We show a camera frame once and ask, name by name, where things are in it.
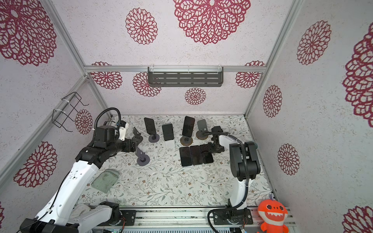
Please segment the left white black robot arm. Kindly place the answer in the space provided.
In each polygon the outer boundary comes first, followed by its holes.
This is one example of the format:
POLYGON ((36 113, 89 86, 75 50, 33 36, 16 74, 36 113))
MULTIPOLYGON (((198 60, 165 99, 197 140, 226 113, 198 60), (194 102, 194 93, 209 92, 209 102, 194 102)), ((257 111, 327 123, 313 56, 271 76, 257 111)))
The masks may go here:
POLYGON ((86 185, 106 160, 118 152, 136 151, 136 142, 125 137, 128 128, 123 120, 117 127, 96 127, 93 141, 79 152, 57 192, 36 217, 22 222, 19 232, 86 233, 102 223, 121 223, 122 213, 116 203, 102 202, 77 218, 71 218, 71 213, 86 185))

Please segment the black phone stand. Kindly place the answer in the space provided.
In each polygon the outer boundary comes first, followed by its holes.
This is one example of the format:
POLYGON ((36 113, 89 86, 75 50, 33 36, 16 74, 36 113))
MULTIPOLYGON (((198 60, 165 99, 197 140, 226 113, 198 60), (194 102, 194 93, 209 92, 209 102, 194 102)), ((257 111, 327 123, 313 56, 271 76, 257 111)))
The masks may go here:
POLYGON ((136 127, 133 127, 133 137, 132 142, 135 142, 137 145, 139 145, 143 141, 143 136, 141 133, 136 129, 136 127))

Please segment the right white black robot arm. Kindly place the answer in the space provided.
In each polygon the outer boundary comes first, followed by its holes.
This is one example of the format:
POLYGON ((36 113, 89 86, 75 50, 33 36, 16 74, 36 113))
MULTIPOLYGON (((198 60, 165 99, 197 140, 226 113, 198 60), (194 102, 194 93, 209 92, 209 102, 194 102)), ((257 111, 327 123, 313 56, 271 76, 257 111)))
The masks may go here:
POLYGON ((257 155, 258 146, 253 141, 242 142, 227 132, 205 132, 203 136, 212 135, 218 138, 218 145, 229 149, 230 168, 232 175, 237 179, 234 191, 228 199, 228 206, 218 211, 235 211, 247 207, 247 196, 252 181, 261 172, 260 161, 257 155))

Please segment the grey phone stand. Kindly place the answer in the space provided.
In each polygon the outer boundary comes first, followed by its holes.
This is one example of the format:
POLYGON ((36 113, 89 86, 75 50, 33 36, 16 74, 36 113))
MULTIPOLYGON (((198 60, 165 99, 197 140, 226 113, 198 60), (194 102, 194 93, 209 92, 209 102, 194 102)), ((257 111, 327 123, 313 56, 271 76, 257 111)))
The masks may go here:
POLYGON ((142 166, 149 164, 150 157, 145 152, 143 152, 140 148, 136 149, 135 155, 138 157, 137 163, 139 166, 142 167, 142 166))

